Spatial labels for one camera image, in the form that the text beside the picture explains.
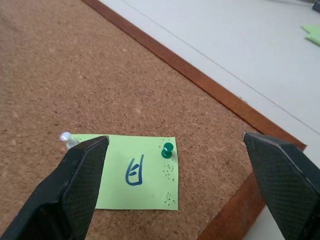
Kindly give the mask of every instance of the blue ink drawing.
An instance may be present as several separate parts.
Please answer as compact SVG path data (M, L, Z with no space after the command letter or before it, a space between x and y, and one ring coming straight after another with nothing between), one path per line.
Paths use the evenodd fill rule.
M134 164L135 158L133 158L128 166L128 169L126 170L125 173L125 181L127 184L129 184L130 186L136 186L136 185L141 185L142 184L142 163L144 161L144 154L142 154L141 156L141 160L140 160L140 164L135 164L134 166L132 166ZM139 180L136 182L130 182L129 181L129 176L134 176L137 174L136 171L134 171L135 169L139 168L139 172L138 172L138 178Z

